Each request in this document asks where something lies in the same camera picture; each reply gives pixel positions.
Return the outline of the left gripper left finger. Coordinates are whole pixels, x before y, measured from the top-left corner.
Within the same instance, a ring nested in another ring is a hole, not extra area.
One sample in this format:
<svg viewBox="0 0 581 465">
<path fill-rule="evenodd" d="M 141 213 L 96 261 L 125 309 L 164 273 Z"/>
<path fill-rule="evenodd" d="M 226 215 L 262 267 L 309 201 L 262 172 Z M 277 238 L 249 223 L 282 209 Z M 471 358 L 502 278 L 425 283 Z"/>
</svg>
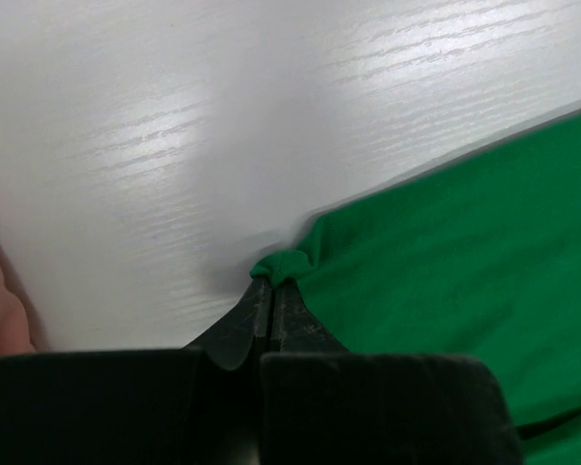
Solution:
<svg viewBox="0 0 581 465">
<path fill-rule="evenodd" d="M 257 279 L 181 349 L 1 357 L 0 464 L 257 463 L 272 304 Z"/>
</svg>

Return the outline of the green t shirt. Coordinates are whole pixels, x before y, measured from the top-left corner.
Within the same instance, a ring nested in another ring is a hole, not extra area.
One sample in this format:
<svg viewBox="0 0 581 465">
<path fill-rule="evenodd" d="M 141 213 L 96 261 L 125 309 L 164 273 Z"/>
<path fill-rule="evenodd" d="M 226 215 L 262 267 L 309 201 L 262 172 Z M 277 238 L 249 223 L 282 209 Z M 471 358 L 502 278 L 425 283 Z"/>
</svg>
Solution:
<svg viewBox="0 0 581 465">
<path fill-rule="evenodd" d="M 251 271 L 349 349 L 478 357 L 530 464 L 581 464 L 581 113 L 319 217 Z"/>
</svg>

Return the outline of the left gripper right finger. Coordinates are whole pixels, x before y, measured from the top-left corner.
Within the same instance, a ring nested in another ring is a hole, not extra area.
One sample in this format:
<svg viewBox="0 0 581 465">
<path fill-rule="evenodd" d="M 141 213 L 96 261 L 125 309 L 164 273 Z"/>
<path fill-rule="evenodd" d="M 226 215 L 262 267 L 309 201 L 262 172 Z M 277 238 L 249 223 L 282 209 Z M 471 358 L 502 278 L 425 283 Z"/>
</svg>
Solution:
<svg viewBox="0 0 581 465">
<path fill-rule="evenodd" d="M 519 464 L 492 372 L 469 356 L 355 354 L 293 283 L 274 295 L 260 361 L 264 464 Z"/>
</svg>

